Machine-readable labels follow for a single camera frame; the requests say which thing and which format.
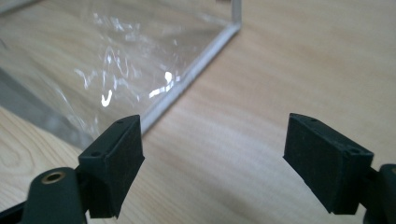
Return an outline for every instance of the transparent plastic sheet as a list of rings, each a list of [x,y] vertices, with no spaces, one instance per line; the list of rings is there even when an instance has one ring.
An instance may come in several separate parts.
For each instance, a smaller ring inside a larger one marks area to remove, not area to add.
[[[3,98],[22,95],[25,106],[8,107],[23,117],[35,106],[30,121],[58,136],[75,130],[66,140],[79,147],[133,114],[145,131],[240,25],[240,8],[232,15],[224,1],[28,2],[0,14]]]

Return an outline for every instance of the tabletop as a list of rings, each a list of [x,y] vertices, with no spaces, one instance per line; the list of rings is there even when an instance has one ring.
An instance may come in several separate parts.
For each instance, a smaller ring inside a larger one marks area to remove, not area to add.
[[[118,220],[91,223],[362,223],[326,212],[283,160],[289,113],[396,162],[396,2],[243,2],[243,27],[143,137]],[[0,107],[0,210],[80,149]]]

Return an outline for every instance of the wood grain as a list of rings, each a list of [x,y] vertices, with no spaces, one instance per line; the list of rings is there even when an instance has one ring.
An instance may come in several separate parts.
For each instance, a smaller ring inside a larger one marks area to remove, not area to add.
[[[117,223],[361,223],[283,161],[290,112],[396,162],[396,2],[245,1],[242,32],[144,137]],[[77,152],[1,110],[0,209]],[[93,220],[92,223],[113,223]]]

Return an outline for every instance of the clamp jaw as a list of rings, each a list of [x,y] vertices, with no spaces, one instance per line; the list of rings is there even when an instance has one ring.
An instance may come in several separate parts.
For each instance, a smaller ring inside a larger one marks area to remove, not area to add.
[[[374,153],[307,116],[290,114],[284,159],[329,213],[354,215],[364,223],[396,224],[396,164],[371,168]]]
[[[28,198],[0,214],[0,223],[86,223],[118,217],[144,160],[140,117],[114,122],[78,156],[79,166],[38,175]]]

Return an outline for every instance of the brass screw hole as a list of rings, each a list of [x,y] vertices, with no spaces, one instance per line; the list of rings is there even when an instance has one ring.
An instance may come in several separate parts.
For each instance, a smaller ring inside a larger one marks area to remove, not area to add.
[[[62,180],[66,174],[64,172],[52,172],[41,179],[43,184],[53,184]]]

